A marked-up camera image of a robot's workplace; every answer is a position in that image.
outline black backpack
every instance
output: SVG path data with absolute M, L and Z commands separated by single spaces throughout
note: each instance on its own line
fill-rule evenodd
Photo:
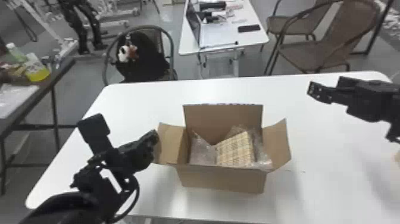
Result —
M 135 31 L 128 35 L 130 43 L 137 46 L 137 58 L 126 63 L 119 61 L 118 53 L 121 46 L 126 45 L 127 38 L 121 37 L 117 44 L 115 67 L 125 77 L 123 82 L 151 82 L 162 78 L 170 65 L 164 55 L 157 50 L 156 44 L 143 32 Z

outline white desk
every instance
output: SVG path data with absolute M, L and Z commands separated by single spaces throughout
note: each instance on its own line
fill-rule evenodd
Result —
M 310 80 L 334 86 L 340 75 L 388 80 L 373 71 L 240 79 L 117 84 L 106 87 L 85 117 L 102 113 L 114 146 L 158 122 L 184 125 L 182 104 L 264 105 L 263 125 L 287 118 L 292 160 L 268 174 L 265 193 L 248 195 L 184 188 L 173 168 L 152 164 L 137 173 L 142 192 L 132 216 L 276 224 L 399 224 L 399 145 L 389 125 L 366 123 L 306 95 Z M 73 174 L 92 155 L 75 130 L 33 188 L 26 206 L 71 191 Z
M 209 36 L 215 36 L 216 39 L 224 38 L 226 35 L 228 38 L 228 42 L 231 42 L 232 37 L 234 40 L 238 41 L 238 45 L 225 45 L 218 46 L 214 48 L 205 48 L 200 50 L 200 47 L 193 35 L 193 31 L 190 28 L 189 22 L 186 19 L 186 9 L 188 8 L 188 0 L 186 0 L 185 10 L 183 12 L 183 21 L 182 21 L 182 31 L 180 34 L 180 42 L 179 42 L 179 55 L 198 55 L 199 58 L 199 74 L 200 78 L 202 78 L 202 63 L 204 60 L 201 56 L 207 56 L 210 54 L 221 54 L 221 53 L 232 53 L 233 54 L 233 73 L 234 76 L 239 76 L 239 63 L 238 63 L 238 51 L 245 47 L 254 46 L 254 45 L 263 45 L 268 43 L 269 38 L 261 24 L 257 14 L 254 11 L 253 6 L 250 3 L 250 0 L 236 0 L 235 2 L 227 2 L 227 4 L 243 4 L 243 8 L 239 10 L 235 10 L 235 16 L 227 19 L 227 23 L 224 26 L 232 26 L 232 32 L 230 33 L 209 33 Z M 243 23 L 232 23 L 232 21 L 239 19 L 247 19 L 246 22 Z M 261 30 L 239 33 L 239 26 L 253 25 L 258 24 Z

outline panda keychain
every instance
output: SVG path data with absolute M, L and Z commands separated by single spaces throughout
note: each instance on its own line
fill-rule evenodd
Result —
M 135 62 L 136 59 L 139 58 L 136 51 L 138 50 L 137 46 L 132 45 L 129 38 L 127 38 L 126 44 L 121 46 L 118 52 L 118 59 L 122 63 L 127 63 L 129 60 Z

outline cardboard box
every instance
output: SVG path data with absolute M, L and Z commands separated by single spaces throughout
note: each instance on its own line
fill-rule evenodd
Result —
M 160 143 L 155 150 L 155 163 L 174 166 L 185 187 L 260 194 L 264 192 L 267 174 L 258 169 L 188 164 L 193 131 L 215 145 L 234 125 L 258 128 L 261 129 L 264 150 L 271 157 L 274 170 L 291 159 L 286 120 L 261 128 L 262 105 L 184 105 L 183 112 L 186 127 L 160 123 Z

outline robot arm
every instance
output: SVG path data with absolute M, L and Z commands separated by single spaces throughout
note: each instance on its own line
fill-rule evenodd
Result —
M 87 166 L 74 175 L 70 185 L 79 191 L 47 199 L 21 224 L 115 223 L 138 201 L 140 188 L 134 174 L 146 169 L 153 161 L 154 146 L 158 143 L 156 131 L 151 130 L 137 141 L 113 148 L 107 137 L 110 130 L 101 114 L 78 122 L 78 128 L 94 153 Z M 121 187 L 119 193 L 108 178 L 100 175 L 102 169 L 111 171 Z M 135 199 L 129 208 L 115 216 L 134 192 Z
M 389 122 L 386 139 L 400 144 L 400 85 L 341 76 L 335 88 L 310 82 L 307 94 L 326 104 L 347 105 L 348 114 L 367 122 Z

